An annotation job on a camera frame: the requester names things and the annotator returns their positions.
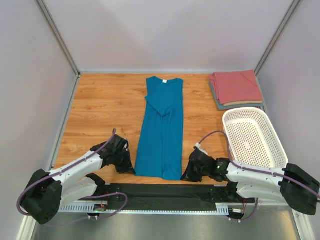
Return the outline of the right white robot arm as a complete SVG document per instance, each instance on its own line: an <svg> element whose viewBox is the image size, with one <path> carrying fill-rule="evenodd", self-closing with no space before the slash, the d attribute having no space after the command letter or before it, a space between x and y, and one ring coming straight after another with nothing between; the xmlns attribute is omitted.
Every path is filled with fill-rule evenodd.
<svg viewBox="0 0 320 240"><path fill-rule="evenodd" d="M299 166L288 163L285 167L264 168L247 164L235 166L228 158L214 159L201 148L194 148L181 180L201 182L209 177L227 182L227 196L234 200L270 200L286 203L305 215L314 216L320 202L320 183Z"/></svg>

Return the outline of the blue t shirt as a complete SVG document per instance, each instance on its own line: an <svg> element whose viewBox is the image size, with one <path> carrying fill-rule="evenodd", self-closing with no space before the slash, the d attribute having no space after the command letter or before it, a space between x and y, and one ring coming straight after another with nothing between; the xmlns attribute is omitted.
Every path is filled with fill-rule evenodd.
<svg viewBox="0 0 320 240"><path fill-rule="evenodd" d="M146 108L135 160L137 176L178 181L182 176L184 81L146 80Z"/></svg>

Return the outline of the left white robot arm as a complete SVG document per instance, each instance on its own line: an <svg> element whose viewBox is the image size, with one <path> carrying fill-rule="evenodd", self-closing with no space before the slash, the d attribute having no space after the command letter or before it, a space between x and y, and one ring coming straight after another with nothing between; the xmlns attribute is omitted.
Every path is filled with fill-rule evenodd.
<svg viewBox="0 0 320 240"><path fill-rule="evenodd" d="M39 169L18 197L17 210L38 224L48 223L64 206L78 200L106 202L118 193L109 193L96 171L113 165L119 174L135 174L129 142L113 133L109 140L90 148L71 163L51 170Z"/></svg>

